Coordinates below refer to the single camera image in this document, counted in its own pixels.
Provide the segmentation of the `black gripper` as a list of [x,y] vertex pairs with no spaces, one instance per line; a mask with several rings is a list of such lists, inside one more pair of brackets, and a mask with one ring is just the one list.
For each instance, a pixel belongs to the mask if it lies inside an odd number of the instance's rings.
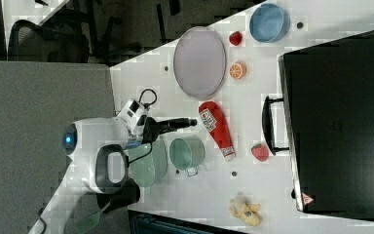
[[154,118],[146,119],[143,130],[143,143],[153,143],[159,135],[176,132],[179,129],[194,127],[197,125],[196,119],[176,118],[157,122]]

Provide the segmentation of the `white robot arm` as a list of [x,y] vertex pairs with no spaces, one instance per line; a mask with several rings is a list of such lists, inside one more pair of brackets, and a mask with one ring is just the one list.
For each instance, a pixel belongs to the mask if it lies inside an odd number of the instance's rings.
[[123,189],[129,180],[131,163],[125,153],[127,149],[152,143],[160,135],[196,124],[190,118],[158,122],[152,117],[144,117],[140,124],[133,126],[120,117],[73,122],[62,138],[70,164],[28,234],[63,234],[67,220],[85,194],[114,194]]

